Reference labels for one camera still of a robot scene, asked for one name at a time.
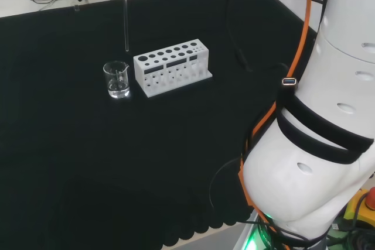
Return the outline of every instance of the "glass stirring rod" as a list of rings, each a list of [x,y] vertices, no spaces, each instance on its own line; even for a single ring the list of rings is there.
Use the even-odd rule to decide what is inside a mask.
[[[124,0],[123,7],[124,7],[125,51],[129,52],[128,0]]]

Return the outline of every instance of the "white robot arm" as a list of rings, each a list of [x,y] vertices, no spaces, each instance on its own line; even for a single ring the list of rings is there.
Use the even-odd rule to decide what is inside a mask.
[[[374,19],[375,0],[328,0],[295,92],[326,121],[369,140],[375,137]],[[300,135],[346,150],[313,132],[286,108],[281,114]],[[361,153],[345,164],[313,155],[291,141],[275,120],[245,161],[244,184],[252,201],[275,225],[314,239],[327,232],[375,171],[375,145]]]

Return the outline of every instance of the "black strap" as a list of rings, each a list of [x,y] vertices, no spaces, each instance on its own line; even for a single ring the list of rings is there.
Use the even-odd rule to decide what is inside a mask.
[[[303,125],[314,131],[323,138],[342,146],[349,150],[365,152],[373,143],[369,139],[350,131],[347,131],[337,125],[322,118],[320,115],[308,108],[295,95],[290,96],[284,107]]]
[[[336,148],[318,141],[309,135],[303,133],[294,127],[282,114],[280,107],[277,106],[277,123],[281,132],[294,145],[321,159],[340,164],[351,164],[356,161],[361,153],[352,152],[346,149]]]
[[[331,162],[351,164],[374,142],[374,139],[356,135],[322,118],[301,102],[291,89],[283,87],[279,92],[276,103],[277,122],[281,132],[300,149]],[[301,132],[284,117],[281,112],[283,107],[307,128],[344,149],[327,145]]]

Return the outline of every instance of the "black table cover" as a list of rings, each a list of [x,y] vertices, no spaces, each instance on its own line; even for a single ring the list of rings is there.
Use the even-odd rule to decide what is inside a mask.
[[[274,99],[302,21],[277,0],[231,0],[229,19],[257,71],[236,62],[225,0],[129,0],[0,19],[0,249],[160,249],[245,220],[244,134]],[[192,39],[213,78],[147,99],[132,56]],[[313,46],[310,31],[298,69]],[[131,65],[131,99],[108,95],[103,65]]]

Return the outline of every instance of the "test tube rack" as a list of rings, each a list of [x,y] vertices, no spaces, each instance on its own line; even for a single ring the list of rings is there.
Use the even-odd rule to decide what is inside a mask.
[[[198,40],[134,57],[135,79],[147,97],[212,77],[209,50]]]

